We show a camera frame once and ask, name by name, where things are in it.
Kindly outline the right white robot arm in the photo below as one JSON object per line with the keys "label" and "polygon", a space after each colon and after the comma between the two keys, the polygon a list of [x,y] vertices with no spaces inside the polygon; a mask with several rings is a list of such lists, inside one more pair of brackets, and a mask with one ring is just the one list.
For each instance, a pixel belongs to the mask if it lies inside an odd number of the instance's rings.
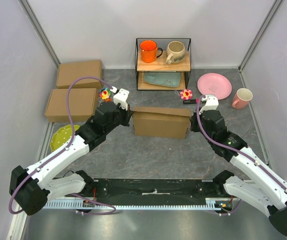
{"label": "right white robot arm", "polygon": [[223,173],[212,184],[218,197],[232,195],[268,217],[271,225],[287,237],[287,182],[269,168],[237,134],[229,131],[218,110],[197,109],[190,118],[192,132],[201,133],[212,150],[244,172],[254,185],[232,173]]}

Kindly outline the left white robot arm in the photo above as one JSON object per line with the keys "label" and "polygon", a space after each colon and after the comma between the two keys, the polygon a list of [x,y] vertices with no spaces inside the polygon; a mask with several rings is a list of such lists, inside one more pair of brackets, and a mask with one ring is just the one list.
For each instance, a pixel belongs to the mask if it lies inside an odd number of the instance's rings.
{"label": "left white robot arm", "polygon": [[[56,175],[102,144],[116,127],[129,126],[132,115],[127,102],[104,102],[64,145],[28,168],[20,165],[14,168],[9,185],[10,213],[25,212],[31,216],[55,198],[74,193],[83,197],[91,195],[92,178],[83,170],[70,177],[55,178]],[[13,202],[21,207],[17,212],[12,209]]]}

